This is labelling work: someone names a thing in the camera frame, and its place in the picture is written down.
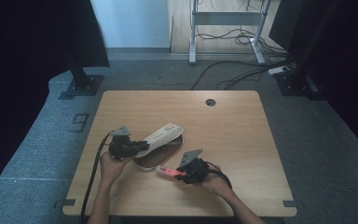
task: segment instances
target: person's left hand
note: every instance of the person's left hand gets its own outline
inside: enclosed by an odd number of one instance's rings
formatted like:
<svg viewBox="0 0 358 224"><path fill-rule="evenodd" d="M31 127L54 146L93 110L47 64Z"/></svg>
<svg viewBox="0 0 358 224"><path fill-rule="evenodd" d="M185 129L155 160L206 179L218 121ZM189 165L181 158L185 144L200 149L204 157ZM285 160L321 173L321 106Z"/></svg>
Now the person's left hand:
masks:
<svg viewBox="0 0 358 224"><path fill-rule="evenodd" d="M132 159L133 157L128 157L117 161L112 158L109 152L104 152L100 158L101 184L112 186L120 177L121 173L123 173L126 164L132 161Z"/></svg>

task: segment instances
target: round hole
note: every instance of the round hole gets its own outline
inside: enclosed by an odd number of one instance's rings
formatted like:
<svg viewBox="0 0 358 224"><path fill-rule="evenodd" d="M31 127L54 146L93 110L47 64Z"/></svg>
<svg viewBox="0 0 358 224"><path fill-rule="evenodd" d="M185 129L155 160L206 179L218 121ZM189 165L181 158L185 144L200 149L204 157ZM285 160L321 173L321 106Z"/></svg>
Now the round hole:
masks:
<svg viewBox="0 0 358 224"><path fill-rule="evenodd" d="M208 106L214 106L214 105L216 105L216 101L214 100L214 99L208 99L208 100L206 100L206 105L208 105Z"/></svg>

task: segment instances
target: tabletop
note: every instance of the tabletop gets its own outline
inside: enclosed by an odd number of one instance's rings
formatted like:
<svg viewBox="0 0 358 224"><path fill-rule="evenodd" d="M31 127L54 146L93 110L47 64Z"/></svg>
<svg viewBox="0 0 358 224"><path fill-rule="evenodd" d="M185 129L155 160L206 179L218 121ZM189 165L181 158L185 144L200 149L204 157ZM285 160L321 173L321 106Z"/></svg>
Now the tabletop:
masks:
<svg viewBox="0 0 358 224"><path fill-rule="evenodd" d="M184 128L181 150L164 166L177 168L183 153L221 167L241 200L261 217L296 214L281 159L256 91L107 91L104 93L62 211L80 215L94 158L107 133L126 126L141 141L167 123ZM89 215L99 183L89 196ZM232 217L219 197L130 162L111 191L110 215Z"/></svg>

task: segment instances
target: floor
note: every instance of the floor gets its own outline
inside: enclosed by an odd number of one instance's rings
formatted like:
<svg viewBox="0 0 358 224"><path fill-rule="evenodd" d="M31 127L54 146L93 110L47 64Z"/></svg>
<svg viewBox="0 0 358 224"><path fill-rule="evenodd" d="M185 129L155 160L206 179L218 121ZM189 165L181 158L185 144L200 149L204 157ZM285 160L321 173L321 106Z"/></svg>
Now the floor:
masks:
<svg viewBox="0 0 358 224"><path fill-rule="evenodd" d="M190 90L201 74L194 90L221 90L220 81L257 67L216 64L255 63L251 56L200 55L197 64L190 65L186 55L160 49L111 49L108 55L111 68L85 68L87 74L104 76L95 96L60 100L72 80L68 72L49 82L45 106L0 175L0 223L78 222L78 217L62 213L62 203L104 91ZM281 96L275 78L266 72L228 90L259 93L296 201L295 217L267 218L267 223L358 223L358 139L329 103ZM74 122L79 115L88 115L84 126ZM174 223L176 219L139 220L114 217L111 223Z"/></svg>

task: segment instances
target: metal stand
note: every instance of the metal stand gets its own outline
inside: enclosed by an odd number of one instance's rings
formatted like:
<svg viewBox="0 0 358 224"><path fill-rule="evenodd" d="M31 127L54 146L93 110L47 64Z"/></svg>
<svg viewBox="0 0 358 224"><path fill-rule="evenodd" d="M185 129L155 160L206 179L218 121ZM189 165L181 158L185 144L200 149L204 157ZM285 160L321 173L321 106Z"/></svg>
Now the metal stand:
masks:
<svg viewBox="0 0 358 224"><path fill-rule="evenodd" d="M79 66L73 58L71 52L64 52L64 59L71 70L74 79L69 84L66 91L63 91L59 97L60 100L72 100L75 96L94 96L103 80L102 75L86 75L83 68Z"/></svg>
<svg viewBox="0 0 358 224"><path fill-rule="evenodd" d="M191 37L189 62L196 63L196 29L198 25L248 25L258 26L255 38L251 38L252 48L259 64L265 64L258 42L263 31L264 22L269 11L267 0L262 12L198 12L198 0L192 0L191 10Z"/></svg>

